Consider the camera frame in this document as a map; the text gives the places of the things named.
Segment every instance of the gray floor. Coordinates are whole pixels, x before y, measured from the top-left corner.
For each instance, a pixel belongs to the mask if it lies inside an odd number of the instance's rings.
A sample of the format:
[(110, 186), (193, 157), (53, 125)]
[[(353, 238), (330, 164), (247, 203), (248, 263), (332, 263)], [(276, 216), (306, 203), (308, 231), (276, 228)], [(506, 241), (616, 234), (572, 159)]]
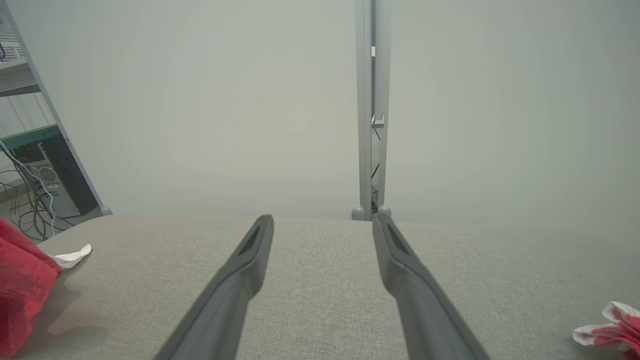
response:
[[(31, 211), (31, 206), (29, 206), (28, 204), (28, 200), (26, 195), (23, 195), (22, 198), (19, 198), (17, 201), (17, 204), (19, 205), (19, 207), (17, 208), (17, 212), (14, 213), (14, 210), (11, 210), (12, 207), (14, 207), (14, 203), (13, 200), (8, 201), (8, 202), (4, 202), (2, 204), (0, 204), (0, 218), (3, 218), (7, 221), (9, 221), (9, 223), (11, 223), (11, 225), (17, 227), (17, 225), (15, 225), (12, 222), (13, 221), (17, 224), (18, 223), (18, 218), (20, 217), (21, 214), (25, 214), (28, 211)], [(42, 217), (45, 219), (45, 221), (47, 221), (48, 223), (51, 223), (51, 217), (47, 214), (46, 211), (41, 211), (40, 214), (42, 215)], [(91, 210), (87, 215), (81, 216), (81, 217), (72, 217), (72, 218), (68, 218), (67, 221), (69, 221), (72, 224), (80, 224), (81, 222), (85, 222), (87, 220), (93, 219), (93, 218), (97, 218), (100, 217), (101, 213), (100, 213), (100, 208), (96, 206), (95, 209)], [(47, 237), (51, 237), (51, 235), (53, 234), (51, 226), (43, 224), (42, 221), (38, 218), (37, 219), (38, 222), (38, 227), (40, 228), (40, 231), (43, 232), (43, 229), (46, 227), (47, 231), (46, 231), (46, 235)], [(34, 240), (31, 239), (33, 242), (35, 243), (40, 243), (42, 241), (42, 236), (38, 234), (38, 232), (36, 231), (36, 229), (32, 226), (33, 225), (33, 213), (24, 215), (22, 217), (22, 228), (25, 230), (26, 234), (36, 238), (38, 240)], [(62, 220), (58, 220), (56, 219), (55, 222), (55, 226), (59, 227), (60, 229), (69, 229), (72, 226), (69, 225), (68, 223), (62, 221)], [(61, 233), (62, 231), (60, 230), (56, 230), (56, 234)]]

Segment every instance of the red cloth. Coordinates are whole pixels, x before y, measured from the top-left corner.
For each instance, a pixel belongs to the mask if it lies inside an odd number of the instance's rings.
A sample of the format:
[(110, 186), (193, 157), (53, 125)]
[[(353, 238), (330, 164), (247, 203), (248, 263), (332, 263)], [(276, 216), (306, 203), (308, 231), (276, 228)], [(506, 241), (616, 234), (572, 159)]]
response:
[(62, 269), (24, 234), (0, 218), (0, 356), (27, 342)]

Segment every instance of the gray tablecloth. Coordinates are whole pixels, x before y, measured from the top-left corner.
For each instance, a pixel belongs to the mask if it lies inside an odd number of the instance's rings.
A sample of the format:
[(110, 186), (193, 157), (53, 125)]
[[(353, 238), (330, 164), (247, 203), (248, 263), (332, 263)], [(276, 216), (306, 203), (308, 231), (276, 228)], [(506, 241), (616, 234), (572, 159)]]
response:
[[(97, 218), (40, 245), (93, 252), (58, 280), (19, 359), (150, 359), (254, 218)], [(637, 249), (570, 234), (399, 224), (494, 360), (616, 359), (571, 330), (640, 307)], [(406, 359), (370, 222), (275, 218), (238, 359)]]

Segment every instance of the white partition panel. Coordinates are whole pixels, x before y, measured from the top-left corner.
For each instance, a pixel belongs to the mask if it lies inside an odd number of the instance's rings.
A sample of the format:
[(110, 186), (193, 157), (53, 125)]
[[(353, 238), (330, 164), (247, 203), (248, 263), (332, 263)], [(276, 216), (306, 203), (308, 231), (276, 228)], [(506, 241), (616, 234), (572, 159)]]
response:
[(392, 2), (400, 222), (637, 239), (640, 2)]
[(8, 1), (104, 205), (349, 218), (351, 1)]

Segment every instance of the white shelf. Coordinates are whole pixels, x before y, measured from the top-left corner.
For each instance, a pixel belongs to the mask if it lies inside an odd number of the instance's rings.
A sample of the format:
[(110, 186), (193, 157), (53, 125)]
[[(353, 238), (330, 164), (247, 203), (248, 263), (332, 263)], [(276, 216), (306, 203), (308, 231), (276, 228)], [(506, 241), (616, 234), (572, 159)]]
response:
[(0, 97), (40, 92), (27, 59), (0, 63)]

